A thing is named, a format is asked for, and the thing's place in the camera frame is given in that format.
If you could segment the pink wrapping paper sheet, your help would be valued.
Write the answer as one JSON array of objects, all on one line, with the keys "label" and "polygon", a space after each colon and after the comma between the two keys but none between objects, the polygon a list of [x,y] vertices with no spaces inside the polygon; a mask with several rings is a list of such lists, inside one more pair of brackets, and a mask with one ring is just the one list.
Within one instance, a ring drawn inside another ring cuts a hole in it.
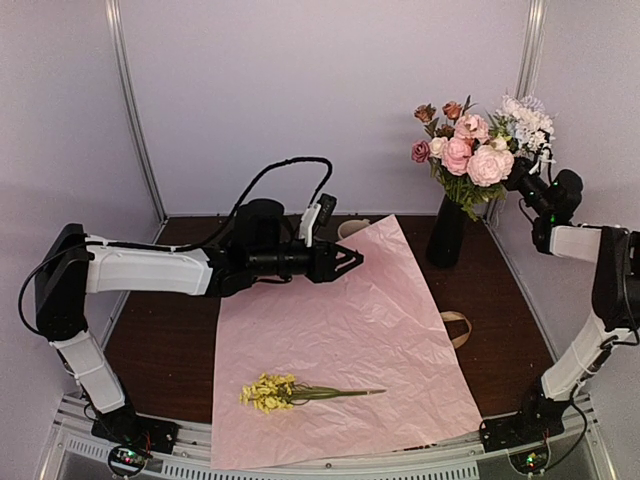
[{"label": "pink wrapping paper sheet", "polygon": [[[398,220],[345,240],[363,263],[340,279],[260,284],[221,303],[211,465],[245,470],[426,446],[477,430],[481,415]],[[347,396],[265,414],[244,406],[261,374]]]}]

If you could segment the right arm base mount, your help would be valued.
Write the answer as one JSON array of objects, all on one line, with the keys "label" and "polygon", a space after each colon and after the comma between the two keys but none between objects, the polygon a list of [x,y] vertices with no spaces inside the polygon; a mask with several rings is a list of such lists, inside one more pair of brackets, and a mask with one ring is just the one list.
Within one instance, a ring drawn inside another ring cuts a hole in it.
[{"label": "right arm base mount", "polygon": [[551,466],[552,437],[564,433],[561,420],[540,420],[526,424],[516,414],[483,420],[479,439],[486,453],[505,450],[516,473],[532,477]]}]

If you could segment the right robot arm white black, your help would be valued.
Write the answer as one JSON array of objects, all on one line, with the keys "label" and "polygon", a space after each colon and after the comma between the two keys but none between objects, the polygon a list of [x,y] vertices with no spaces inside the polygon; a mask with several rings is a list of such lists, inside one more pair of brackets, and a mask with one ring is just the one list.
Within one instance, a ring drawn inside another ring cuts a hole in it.
[{"label": "right robot arm white black", "polygon": [[588,316],[560,359],[542,374],[513,419],[519,440],[535,440],[573,401],[614,350],[639,345],[639,233],[617,225],[575,224],[583,181],[563,169],[544,180],[532,159],[518,157],[504,181],[534,212],[531,238],[541,254],[590,264]]}]

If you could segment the pink peony flower stem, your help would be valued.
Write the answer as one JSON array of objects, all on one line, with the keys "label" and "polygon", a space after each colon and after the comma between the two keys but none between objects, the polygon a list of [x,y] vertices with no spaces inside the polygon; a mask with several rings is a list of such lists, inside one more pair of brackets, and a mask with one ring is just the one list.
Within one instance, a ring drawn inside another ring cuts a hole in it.
[{"label": "pink peony flower stem", "polygon": [[443,148],[442,164],[452,175],[462,176],[467,173],[471,156],[472,148],[466,140],[452,138]]}]

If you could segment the black cylindrical vase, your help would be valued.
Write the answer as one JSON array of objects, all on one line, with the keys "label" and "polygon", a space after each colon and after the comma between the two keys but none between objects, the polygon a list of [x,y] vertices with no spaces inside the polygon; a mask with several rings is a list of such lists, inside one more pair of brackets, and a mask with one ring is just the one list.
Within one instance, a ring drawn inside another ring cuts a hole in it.
[{"label": "black cylindrical vase", "polygon": [[426,248],[426,259],[431,265],[450,268],[458,263],[468,219],[461,205],[445,195]]}]

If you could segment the blue hydrangea flower bunch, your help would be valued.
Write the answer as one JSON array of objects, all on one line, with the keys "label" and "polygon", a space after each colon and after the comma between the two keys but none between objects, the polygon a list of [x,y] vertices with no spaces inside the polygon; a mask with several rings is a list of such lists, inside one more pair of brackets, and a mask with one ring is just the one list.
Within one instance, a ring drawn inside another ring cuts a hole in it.
[{"label": "blue hydrangea flower bunch", "polygon": [[490,135],[503,137],[514,156],[533,160],[539,147],[555,139],[554,123],[543,103],[532,96],[518,99],[505,94],[499,108],[489,116]]}]

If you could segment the orange brown flower stem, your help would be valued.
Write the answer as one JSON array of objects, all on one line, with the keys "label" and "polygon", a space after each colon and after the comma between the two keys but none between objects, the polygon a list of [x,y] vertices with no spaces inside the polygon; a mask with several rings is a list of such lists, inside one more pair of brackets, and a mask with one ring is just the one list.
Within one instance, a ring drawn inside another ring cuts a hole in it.
[{"label": "orange brown flower stem", "polygon": [[463,103],[449,101],[444,106],[436,108],[433,104],[419,105],[414,109],[413,116],[423,127],[424,132],[431,138],[454,136],[457,121],[472,107],[472,97],[467,96]]}]

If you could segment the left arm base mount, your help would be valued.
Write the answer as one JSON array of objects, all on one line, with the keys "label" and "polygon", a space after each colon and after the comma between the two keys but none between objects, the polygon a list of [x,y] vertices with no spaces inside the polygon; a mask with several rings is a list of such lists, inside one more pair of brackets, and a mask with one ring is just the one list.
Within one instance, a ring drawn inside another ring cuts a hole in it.
[{"label": "left arm base mount", "polygon": [[91,434],[114,443],[107,454],[107,467],[117,477],[131,479],[153,459],[153,453],[171,454],[179,426],[168,420],[139,415],[131,404],[101,413],[92,404]]}]

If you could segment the green fern white flower bunch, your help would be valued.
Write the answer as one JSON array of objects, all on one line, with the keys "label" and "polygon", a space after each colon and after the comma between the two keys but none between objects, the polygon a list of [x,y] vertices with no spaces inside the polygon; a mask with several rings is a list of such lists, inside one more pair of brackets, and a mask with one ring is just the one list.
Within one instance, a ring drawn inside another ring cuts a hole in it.
[{"label": "green fern white flower bunch", "polygon": [[479,220],[476,212],[479,205],[506,198],[506,189],[501,183],[481,187],[475,185],[467,174],[456,176],[443,166],[433,167],[431,174],[443,187],[445,196],[458,205],[472,221]]}]

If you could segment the tan satin ribbon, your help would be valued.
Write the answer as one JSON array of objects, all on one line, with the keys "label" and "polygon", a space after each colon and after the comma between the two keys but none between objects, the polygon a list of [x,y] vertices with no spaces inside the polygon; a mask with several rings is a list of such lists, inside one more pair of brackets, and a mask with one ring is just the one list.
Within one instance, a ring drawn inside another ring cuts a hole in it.
[{"label": "tan satin ribbon", "polygon": [[458,311],[442,311],[440,317],[445,325],[452,328],[449,337],[453,348],[460,349],[468,342],[472,334],[472,323]]}]

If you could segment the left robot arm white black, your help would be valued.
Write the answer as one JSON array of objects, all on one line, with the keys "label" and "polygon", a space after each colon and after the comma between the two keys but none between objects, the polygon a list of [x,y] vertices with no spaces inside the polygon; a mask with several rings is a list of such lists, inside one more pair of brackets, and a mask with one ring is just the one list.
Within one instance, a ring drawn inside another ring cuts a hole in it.
[{"label": "left robot arm white black", "polygon": [[335,199],[324,195],[308,207],[288,240],[284,207],[254,199],[230,217],[221,243],[162,246],[89,236],[68,224],[45,258],[25,280],[34,287],[36,320],[30,330],[45,338],[71,368],[106,429],[123,444],[144,433],[138,415],[128,410],[125,389],[108,364],[85,318],[85,298],[109,291],[170,292],[228,298],[258,282],[287,283],[303,275],[314,284],[333,282],[360,266],[361,253],[315,232],[325,225]]}]

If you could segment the yellow small flower bunch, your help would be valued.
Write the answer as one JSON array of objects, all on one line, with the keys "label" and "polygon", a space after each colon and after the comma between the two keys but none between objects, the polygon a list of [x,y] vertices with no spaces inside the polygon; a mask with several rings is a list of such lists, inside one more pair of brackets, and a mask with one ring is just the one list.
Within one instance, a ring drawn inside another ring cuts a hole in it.
[{"label": "yellow small flower bunch", "polygon": [[299,382],[293,374],[262,373],[256,381],[242,386],[239,402],[270,414],[273,411],[291,410],[310,402],[372,396],[385,392],[385,389],[340,390]]}]

